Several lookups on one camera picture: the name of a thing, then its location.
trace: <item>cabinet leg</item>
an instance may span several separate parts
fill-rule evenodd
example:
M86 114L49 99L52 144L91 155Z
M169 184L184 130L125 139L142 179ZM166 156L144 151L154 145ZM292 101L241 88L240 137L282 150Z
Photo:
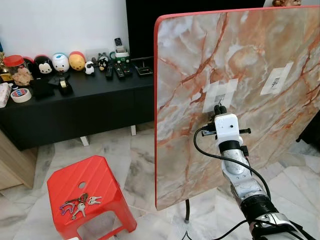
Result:
M132 135L132 136L137 135L137 132L136 132L136 125L132 125L132 126L131 126L131 135Z
M83 146L89 146L89 140L88 140L87 136L81 136L80 139L81 139Z

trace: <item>marble floor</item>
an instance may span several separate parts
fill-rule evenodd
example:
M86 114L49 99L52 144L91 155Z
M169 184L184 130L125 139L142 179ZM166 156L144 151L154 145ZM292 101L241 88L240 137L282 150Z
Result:
M72 139L39 148L34 188L23 185L0 191L0 240L60 240L53 224L46 181L56 170L92 155L104 156L137 221L134 232L111 240L193 240L220 237L244 219L228 185L190 199L190 223L184 223L184 202L155 208L154 129L137 126L137 135L121 128L89 136L90 145ZM268 182L272 201L289 219L320 239L320 152L304 142L293 143L279 161L258 171ZM107 212L78 229L83 239L98 239L120 223ZM250 240L247 224L226 240Z

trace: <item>tape roll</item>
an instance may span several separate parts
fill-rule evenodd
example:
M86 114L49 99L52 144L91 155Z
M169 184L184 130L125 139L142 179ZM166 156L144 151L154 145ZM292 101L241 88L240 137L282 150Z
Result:
M16 103L24 103L28 101L32 96L27 88L19 88L17 90L14 90L11 94L10 97L12 98L13 101Z

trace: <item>white wall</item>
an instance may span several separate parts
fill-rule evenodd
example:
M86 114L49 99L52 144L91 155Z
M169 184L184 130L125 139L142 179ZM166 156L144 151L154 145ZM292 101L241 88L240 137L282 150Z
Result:
M129 47L125 0L1 0L0 42L7 56L34 58Z

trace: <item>red jar lid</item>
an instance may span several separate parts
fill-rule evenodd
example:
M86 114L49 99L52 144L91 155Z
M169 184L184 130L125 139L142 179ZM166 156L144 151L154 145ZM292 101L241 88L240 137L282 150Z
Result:
M23 64L24 62L24 59L20 55L11 55L3 59L3 63L7 67L16 67Z

